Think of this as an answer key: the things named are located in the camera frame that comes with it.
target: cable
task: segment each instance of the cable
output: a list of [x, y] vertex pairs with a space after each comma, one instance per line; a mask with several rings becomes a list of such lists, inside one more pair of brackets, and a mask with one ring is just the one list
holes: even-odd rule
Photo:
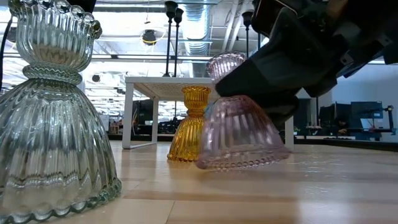
[[4, 58], [4, 48], [6, 46], [7, 35], [8, 35], [8, 31], [11, 28], [11, 24], [12, 24], [12, 16], [7, 23], [6, 30], [4, 31], [4, 33], [2, 35], [2, 41], [1, 41], [1, 47], [0, 47], [0, 90], [2, 88], [2, 75], [3, 75], [2, 60]]

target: beaded rim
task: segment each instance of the beaded rim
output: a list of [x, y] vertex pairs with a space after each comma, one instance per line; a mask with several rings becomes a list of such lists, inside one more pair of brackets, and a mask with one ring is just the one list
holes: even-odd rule
[[215, 55], [214, 57], [212, 57], [206, 64], [206, 72], [207, 74], [209, 74], [211, 76], [211, 68], [213, 66], [213, 64], [218, 61], [218, 60], [222, 60], [225, 57], [236, 57], [236, 58], [240, 58], [242, 60], [245, 60], [246, 57], [243, 53], [241, 52], [223, 52], [221, 54]]
[[101, 24], [90, 12], [85, 12], [80, 6], [71, 6], [67, 0], [9, 0], [8, 6], [13, 16], [25, 7], [41, 7], [46, 11], [57, 11], [62, 14], [68, 14], [80, 22], [90, 26], [91, 35], [98, 39], [102, 34]]

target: ceiling duct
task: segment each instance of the ceiling duct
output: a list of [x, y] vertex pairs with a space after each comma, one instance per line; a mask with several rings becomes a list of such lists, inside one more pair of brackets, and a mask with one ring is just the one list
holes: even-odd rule
[[[210, 26], [210, 6], [202, 4], [183, 4], [185, 11], [181, 25], [182, 33], [188, 40], [207, 40]], [[207, 42], [186, 42], [185, 49], [188, 55], [208, 55]], [[194, 77], [208, 77], [206, 64], [193, 63]]]

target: white table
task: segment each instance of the white table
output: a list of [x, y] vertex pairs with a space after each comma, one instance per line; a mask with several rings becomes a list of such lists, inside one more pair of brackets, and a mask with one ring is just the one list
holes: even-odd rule
[[[123, 118], [123, 149], [134, 149], [157, 143], [157, 116], [159, 100], [183, 101], [182, 88], [185, 86], [200, 85], [211, 88], [209, 102], [219, 98], [210, 78], [171, 78], [171, 77], [126, 77], [126, 96]], [[131, 145], [132, 97], [134, 89], [154, 101], [154, 115], [152, 122], [152, 141], [140, 145]]]

